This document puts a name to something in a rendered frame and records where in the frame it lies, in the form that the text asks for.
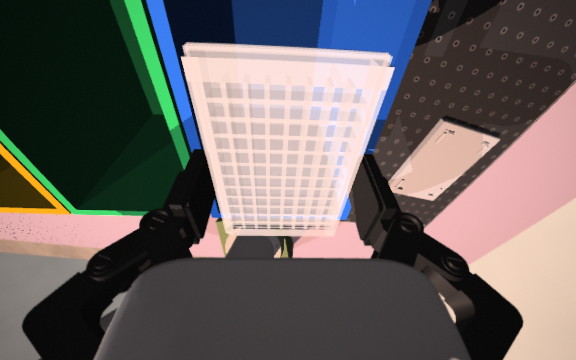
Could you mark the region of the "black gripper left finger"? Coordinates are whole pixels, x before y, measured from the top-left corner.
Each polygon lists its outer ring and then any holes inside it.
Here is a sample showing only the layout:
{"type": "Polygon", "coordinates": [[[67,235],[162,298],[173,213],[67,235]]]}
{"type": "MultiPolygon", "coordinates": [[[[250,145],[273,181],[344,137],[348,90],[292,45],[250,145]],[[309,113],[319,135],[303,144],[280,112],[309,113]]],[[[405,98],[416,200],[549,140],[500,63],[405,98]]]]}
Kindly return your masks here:
{"type": "Polygon", "coordinates": [[[205,151],[194,149],[162,208],[147,212],[138,229],[94,254],[85,271],[26,315],[23,332],[42,360],[94,360],[106,333],[103,312],[145,270],[193,258],[189,248],[205,236],[215,195],[205,151]]]}

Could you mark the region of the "blue open bin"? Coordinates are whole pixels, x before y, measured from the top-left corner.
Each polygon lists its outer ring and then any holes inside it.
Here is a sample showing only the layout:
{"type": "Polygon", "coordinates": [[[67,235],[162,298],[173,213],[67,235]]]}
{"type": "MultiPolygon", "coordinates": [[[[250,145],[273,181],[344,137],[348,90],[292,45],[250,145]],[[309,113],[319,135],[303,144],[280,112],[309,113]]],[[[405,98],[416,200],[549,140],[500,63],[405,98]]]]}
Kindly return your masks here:
{"type": "Polygon", "coordinates": [[[191,42],[389,52],[373,154],[432,0],[146,0],[188,143],[204,149],[181,56],[191,42]]]}

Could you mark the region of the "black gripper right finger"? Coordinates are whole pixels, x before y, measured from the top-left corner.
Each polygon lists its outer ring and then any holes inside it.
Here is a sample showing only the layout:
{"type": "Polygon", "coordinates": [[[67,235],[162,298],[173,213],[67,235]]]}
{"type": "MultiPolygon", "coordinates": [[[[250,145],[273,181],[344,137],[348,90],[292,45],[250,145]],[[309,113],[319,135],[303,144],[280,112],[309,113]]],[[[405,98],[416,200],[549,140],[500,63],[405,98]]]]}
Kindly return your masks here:
{"type": "Polygon", "coordinates": [[[372,154],[363,155],[348,197],[359,238],[374,249],[371,258],[424,273],[453,310],[471,360],[503,360],[523,327],[519,310],[472,274],[462,256],[426,234],[420,219],[401,212],[372,154]]]}

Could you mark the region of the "green bin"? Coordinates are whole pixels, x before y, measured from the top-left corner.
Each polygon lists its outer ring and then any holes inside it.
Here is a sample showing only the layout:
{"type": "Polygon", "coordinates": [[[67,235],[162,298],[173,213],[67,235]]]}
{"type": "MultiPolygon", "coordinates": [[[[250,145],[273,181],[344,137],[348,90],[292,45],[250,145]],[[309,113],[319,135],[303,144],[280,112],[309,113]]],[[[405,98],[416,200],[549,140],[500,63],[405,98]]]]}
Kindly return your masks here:
{"type": "Polygon", "coordinates": [[[192,152],[147,1],[0,0],[0,141],[72,214],[162,208],[192,152]]]}

